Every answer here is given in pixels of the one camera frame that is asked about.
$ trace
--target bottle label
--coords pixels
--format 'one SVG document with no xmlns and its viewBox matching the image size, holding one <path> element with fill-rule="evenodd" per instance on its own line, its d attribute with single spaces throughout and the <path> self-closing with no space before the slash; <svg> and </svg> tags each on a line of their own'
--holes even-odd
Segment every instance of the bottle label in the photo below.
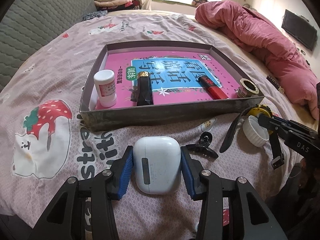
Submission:
<svg viewBox="0 0 320 240">
<path fill-rule="evenodd" d="M 116 84 L 115 81 L 112 81 L 108 84 L 99 85 L 101 96 L 107 97 L 112 95 L 116 91 Z"/>
</svg>

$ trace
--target white earbuds case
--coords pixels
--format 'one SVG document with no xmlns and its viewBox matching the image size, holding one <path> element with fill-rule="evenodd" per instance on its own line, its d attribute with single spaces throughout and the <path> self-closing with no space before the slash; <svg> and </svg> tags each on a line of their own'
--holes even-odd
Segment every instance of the white earbuds case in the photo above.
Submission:
<svg viewBox="0 0 320 240">
<path fill-rule="evenodd" d="M 181 182 L 179 143 L 167 136 L 143 137 L 133 146 L 133 167 L 139 189 L 147 194 L 169 194 Z"/>
</svg>

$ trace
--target black strap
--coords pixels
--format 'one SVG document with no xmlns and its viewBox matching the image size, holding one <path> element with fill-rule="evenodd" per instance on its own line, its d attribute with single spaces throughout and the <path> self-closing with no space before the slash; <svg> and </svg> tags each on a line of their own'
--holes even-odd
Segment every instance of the black strap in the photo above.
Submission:
<svg viewBox="0 0 320 240">
<path fill-rule="evenodd" d="M 227 132 L 227 134 L 226 134 L 226 137 L 224 138 L 223 143 L 222 143 L 222 145 L 221 145 L 221 147 L 220 147 L 220 150 L 219 150 L 220 153 L 223 153 L 223 152 L 225 152 L 226 150 L 229 149 L 229 147 L 230 147 L 230 145 L 231 145 L 231 143 L 232 143 L 232 141 L 233 141 L 233 137 L 235 136 L 236 127 L 237 127 L 237 125 L 238 125 L 238 122 L 239 122 L 240 118 L 241 118 L 243 115 L 246 115 L 251 109 L 252 109 L 252 107 L 248 107 L 248 108 L 244 109 L 244 110 L 241 112 L 241 114 L 239 114 L 239 115 L 237 116 L 237 118 L 233 120 L 233 122 L 232 122 L 232 124 L 230 125 L 229 130 L 228 130 L 228 132 Z"/>
</svg>

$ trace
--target tv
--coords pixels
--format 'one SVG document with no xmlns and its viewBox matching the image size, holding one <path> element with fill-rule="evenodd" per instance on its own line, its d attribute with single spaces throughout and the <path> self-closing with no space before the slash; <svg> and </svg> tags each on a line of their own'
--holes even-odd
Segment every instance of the tv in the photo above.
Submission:
<svg viewBox="0 0 320 240">
<path fill-rule="evenodd" d="M 307 49 L 311 51 L 314 49 L 317 41 L 317 30 L 305 18 L 285 10 L 281 28 Z"/>
</svg>

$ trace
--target white bottle cap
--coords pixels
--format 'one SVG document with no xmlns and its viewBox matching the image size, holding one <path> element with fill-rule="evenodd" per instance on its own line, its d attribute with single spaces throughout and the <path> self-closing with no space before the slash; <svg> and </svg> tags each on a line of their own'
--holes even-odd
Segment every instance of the white bottle cap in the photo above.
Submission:
<svg viewBox="0 0 320 240">
<path fill-rule="evenodd" d="M 115 73 L 112 70 L 101 70 L 93 76 L 100 103 L 103 107 L 114 106 L 117 102 Z"/>
<path fill-rule="evenodd" d="M 269 140 L 268 130 L 258 124 L 258 119 L 250 115 L 242 125 L 245 136 L 256 147 L 261 147 Z"/>
</svg>

